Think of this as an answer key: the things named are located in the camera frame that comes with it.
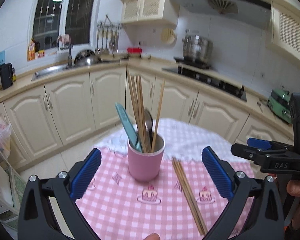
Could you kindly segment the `person's left hand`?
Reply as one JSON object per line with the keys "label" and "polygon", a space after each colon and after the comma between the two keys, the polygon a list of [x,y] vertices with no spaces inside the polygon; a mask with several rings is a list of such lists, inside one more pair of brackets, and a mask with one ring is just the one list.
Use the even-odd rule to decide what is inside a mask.
{"label": "person's left hand", "polygon": [[143,240],[160,240],[160,236],[157,233],[151,233],[147,237],[145,237]]}

